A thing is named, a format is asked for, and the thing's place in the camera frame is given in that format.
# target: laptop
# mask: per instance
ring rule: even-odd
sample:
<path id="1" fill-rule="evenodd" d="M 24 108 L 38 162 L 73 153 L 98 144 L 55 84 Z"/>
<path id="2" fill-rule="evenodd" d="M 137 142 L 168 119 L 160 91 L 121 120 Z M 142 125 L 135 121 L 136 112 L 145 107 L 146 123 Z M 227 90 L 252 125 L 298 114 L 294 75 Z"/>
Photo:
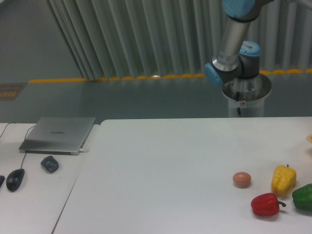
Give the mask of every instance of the laptop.
<path id="1" fill-rule="evenodd" d="M 94 117 L 42 117 L 19 147 L 23 153 L 78 155 Z"/>

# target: pepper stem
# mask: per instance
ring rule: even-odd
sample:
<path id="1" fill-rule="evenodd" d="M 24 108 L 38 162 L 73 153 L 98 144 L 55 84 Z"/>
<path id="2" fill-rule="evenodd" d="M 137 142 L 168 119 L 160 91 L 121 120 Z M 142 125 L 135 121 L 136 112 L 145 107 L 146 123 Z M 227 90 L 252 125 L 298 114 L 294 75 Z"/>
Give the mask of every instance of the pepper stem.
<path id="1" fill-rule="evenodd" d="M 286 204 L 285 204 L 284 202 L 277 201 L 277 203 L 278 203 L 279 205 L 282 205 L 283 207 L 285 207 L 285 206 L 286 206 Z"/>

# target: wall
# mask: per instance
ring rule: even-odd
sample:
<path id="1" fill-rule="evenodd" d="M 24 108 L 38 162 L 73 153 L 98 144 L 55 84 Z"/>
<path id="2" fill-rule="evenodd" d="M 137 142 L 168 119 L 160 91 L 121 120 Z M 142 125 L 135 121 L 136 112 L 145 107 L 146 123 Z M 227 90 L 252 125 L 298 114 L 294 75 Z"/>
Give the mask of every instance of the wall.
<path id="1" fill-rule="evenodd" d="M 46 1 L 0 3 L 0 83 L 79 77 Z"/>

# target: yellow floor stripe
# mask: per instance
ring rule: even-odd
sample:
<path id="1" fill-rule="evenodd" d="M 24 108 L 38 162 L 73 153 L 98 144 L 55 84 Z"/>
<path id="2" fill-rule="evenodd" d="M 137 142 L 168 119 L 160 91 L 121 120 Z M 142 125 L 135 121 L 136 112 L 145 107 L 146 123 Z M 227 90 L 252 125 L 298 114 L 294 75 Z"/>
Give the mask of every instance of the yellow floor stripe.
<path id="1" fill-rule="evenodd" d="M 290 70 L 274 70 L 274 71 L 260 71 L 263 75 L 274 75 L 274 74 L 300 74 L 304 73 L 300 69 L 290 69 Z M 305 73 L 312 73 L 312 68 L 309 68 Z M 177 75 L 165 75 L 161 76 L 138 76 L 137 78 L 133 77 L 123 77 L 119 79 L 118 77 L 111 78 L 99 78 L 97 81 L 113 81 L 113 80 L 135 80 L 135 79 L 177 79 L 177 78 L 204 78 L 205 76 L 201 73 L 198 74 L 183 74 L 180 76 Z M 31 79 L 28 83 L 49 83 L 49 82 L 83 82 L 87 81 L 85 78 L 62 78 L 62 79 Z"/>

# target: black computer mouse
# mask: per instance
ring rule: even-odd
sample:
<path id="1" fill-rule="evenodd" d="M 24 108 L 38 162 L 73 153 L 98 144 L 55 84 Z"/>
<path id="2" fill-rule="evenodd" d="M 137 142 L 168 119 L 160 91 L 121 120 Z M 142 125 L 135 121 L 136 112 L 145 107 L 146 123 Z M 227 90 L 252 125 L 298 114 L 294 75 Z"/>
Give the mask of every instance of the black computer mouse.
<path id="1" fill-rule="evenodd" d="M 4 182 L 4 179 L 5 179 L 5 177 L 0 175 L 0 188 L 1 188 L 1 185 L 3 184 L 3 182 Z"/>
<path id="2" fill-rule="evenodd" d="M 42 167 L 44 167 L 47 172 L 53 173 L 59 168 L 59 162 L 53 158 L 52 155 L 45 157 L 41 162 Z"/>
<path id="3" fill-rule="evenodd" d="M 21 182 L 23 181 L 25 174 L 24 169 L 17 169 L 15 171 L 12 171 L 8 177 L 6 178 L 6 187 L 11 192 L 15 192 L 17 189 L 19 189 Z"/>

